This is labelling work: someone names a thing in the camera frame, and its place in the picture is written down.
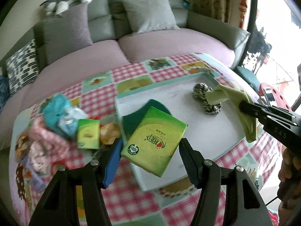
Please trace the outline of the person right hand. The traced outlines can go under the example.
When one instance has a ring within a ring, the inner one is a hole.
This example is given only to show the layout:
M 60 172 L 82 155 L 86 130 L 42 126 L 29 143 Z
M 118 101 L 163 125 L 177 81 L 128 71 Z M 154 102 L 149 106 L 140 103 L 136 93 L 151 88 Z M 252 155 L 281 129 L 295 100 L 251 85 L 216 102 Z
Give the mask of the person right hand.
M 294 155 L 292 151 L 284 145 L 282 145 L 282 158 L 282 165 L 278 177 L 281 182 L 285 182 L 286 179 L 292 178 L 293 168 L 295 168 L 297 171 L 300 171 L 300 158 Z M 298 201 L 300 201 L 300 183 L 293 192 L 293 198 L 287 203 L 280 203 L 279 212 L 291 211 Z

